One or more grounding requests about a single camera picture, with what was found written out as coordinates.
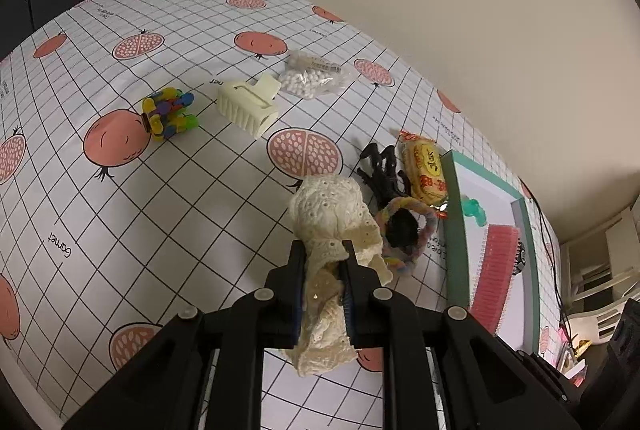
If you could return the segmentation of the black toy car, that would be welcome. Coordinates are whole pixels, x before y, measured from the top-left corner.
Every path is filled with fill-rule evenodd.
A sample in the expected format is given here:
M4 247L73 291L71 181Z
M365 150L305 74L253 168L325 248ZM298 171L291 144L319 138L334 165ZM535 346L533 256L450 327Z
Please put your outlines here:
M516 247L515 257L512 268L512 275L517 276L522 273L526 267L526 248L523 242L519 239L518 246Z

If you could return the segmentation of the green plastic toy figure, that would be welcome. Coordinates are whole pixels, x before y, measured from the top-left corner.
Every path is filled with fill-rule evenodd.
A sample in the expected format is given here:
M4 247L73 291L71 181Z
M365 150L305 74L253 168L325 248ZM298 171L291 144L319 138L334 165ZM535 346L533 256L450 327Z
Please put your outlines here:
M463 216L473 218L479 227L484 227L487 224L486 211L476 198L462 195L461 207Z

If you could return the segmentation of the black robot toy figure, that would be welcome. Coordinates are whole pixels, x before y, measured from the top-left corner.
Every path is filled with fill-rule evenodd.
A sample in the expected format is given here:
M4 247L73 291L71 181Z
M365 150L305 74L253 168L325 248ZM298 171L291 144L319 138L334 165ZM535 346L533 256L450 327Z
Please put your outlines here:
M369 160L371 175L361 168L357 169L357 175L370 187L378 210L385 208L394 198L411 195L409 177L403 170L397 169L395 146L388 145L380 151L375 142L369 143L360 153L359 159Z

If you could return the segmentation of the cream lace scrunchie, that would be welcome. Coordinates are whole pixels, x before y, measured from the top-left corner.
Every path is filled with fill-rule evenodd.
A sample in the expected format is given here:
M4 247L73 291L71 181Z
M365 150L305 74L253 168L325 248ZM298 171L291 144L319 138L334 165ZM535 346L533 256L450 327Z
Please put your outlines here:
M363 202L359 184L341 175L308 176L288 205L296 239L306 250L302 328L285 352L300 377L332 372L357 358L347 336L344 283L337 265L352 242L360 265L373 269L383 285L393 280L383 257L380 228Z

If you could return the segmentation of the yellow snack packet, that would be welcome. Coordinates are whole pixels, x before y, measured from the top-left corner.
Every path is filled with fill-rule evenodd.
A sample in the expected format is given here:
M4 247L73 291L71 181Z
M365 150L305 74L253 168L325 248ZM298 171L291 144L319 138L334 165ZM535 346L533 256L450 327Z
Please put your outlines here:
M448 191L435 141L407 130L399 132L398 141L412 197L429 206L442 205Z

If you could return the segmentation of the colourful plastic block toy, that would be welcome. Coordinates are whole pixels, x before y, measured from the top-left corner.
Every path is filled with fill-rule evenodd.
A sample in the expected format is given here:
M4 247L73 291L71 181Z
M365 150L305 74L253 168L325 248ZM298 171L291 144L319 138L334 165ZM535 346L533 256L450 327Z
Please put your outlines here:
M192 92L164 88L142 100L142 118L146 131L156 141L168 140L177 133L198 128L198 117L188 112Z

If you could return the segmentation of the cream hair claw clip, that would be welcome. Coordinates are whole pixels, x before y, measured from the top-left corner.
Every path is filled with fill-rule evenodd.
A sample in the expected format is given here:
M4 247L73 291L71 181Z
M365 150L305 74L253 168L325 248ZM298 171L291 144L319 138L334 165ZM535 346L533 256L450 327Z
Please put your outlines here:
M260 138L280 116L274 101L280 88L281 84L270 74L262 74L254 84L224 83L218 91L218 111L233 125Z

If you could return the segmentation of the bag of cotton swabs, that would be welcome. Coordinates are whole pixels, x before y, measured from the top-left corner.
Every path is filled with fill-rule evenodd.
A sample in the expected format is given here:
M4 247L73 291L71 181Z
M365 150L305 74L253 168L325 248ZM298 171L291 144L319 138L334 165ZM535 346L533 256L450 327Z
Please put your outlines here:
M279 75L281 90L299 99L311 100L325 94L339 94L355 79L349 68L304 51L288 53Z

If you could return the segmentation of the white wooden shelf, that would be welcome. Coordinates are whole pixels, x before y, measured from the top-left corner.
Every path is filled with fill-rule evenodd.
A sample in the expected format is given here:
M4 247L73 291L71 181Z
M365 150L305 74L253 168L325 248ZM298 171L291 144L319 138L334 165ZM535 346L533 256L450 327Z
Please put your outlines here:
M561 246L561 298L570 341L607 343L639 298L639 233L630 208Z

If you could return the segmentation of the teal shallow cardboard box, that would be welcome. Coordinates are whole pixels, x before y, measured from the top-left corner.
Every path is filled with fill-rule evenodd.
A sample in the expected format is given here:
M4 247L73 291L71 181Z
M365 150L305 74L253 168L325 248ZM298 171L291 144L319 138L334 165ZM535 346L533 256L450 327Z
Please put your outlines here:
M447 298L514 350L538 350L537 258L525 197L456 151L442 157Z

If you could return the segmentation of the pomegranate print grid tablecloth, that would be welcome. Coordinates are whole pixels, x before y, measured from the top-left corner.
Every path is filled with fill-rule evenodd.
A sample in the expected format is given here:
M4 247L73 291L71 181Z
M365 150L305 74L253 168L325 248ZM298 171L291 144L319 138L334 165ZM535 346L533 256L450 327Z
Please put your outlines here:
M1 296L19 328L1 348L48 425L114 374L126 325L228 307L288 253L292 179L265 138L221 116L220 85L277 74L300 49L357 78L312 100L279 94L278 129L321 135L344 175L398 131L518 177L442 91L392 50L306 0L84 0L1 63ZM198 128L156 141L142 100L192 92Z

